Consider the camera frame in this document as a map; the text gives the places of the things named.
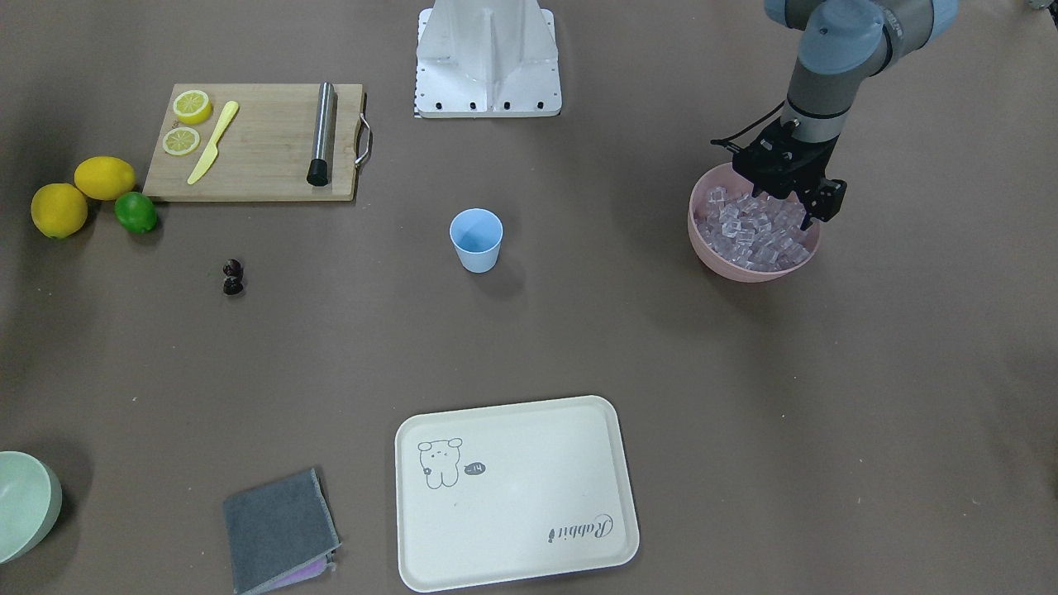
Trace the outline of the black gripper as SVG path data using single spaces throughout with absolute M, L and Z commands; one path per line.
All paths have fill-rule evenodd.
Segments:
M 740 146 L 729 140 L 732 167 L 751 184 L 751 195 L 767 193 L 786 198 L 797 193 L 804 208 L 800 229 L 814 221 L 828 222 L 842 206 L 847 191 L 843 179 L 829 179 L 825 169 L 838 138 L 808 142 L 794 136 L 794 121 L 776 118 L 751 143 Z

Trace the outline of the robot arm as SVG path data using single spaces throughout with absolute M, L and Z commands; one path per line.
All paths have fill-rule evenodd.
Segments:
M 752 195 L 797 197 L 802 230 L 839 213 L 846 181 L 825 173 L 857 92 L 904 56 L 955 22 L 956 1 L 767 1 L 781 26 L 801 31 L 789 89 L 781 105 L 756 122 L 744 146 L 717 140 Z

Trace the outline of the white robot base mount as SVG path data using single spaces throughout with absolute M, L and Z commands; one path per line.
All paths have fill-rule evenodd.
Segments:
M 555 15 L 536 1 L 436 1 L 418 14 L 416 118 L 562 112 Z

